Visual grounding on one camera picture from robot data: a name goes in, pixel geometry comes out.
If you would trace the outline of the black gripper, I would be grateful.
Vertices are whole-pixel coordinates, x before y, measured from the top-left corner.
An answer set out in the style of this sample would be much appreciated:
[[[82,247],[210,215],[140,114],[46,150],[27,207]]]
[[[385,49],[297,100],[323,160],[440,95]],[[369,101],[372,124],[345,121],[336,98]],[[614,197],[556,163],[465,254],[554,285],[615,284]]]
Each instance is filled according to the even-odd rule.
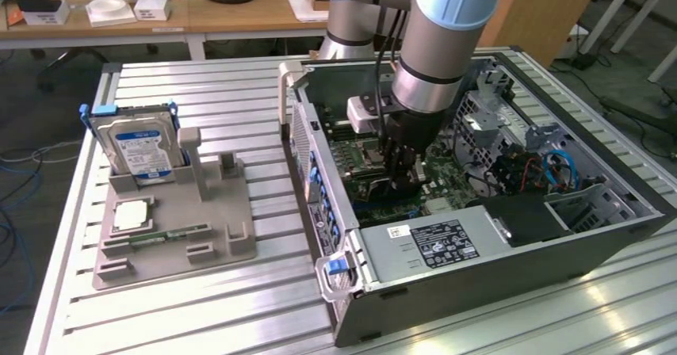
[[[424,156],[440,131],[444,112],[417,113],[407,109],[387,116],[384,124],[384,167],[388,175],[405,174],[416,156]]]

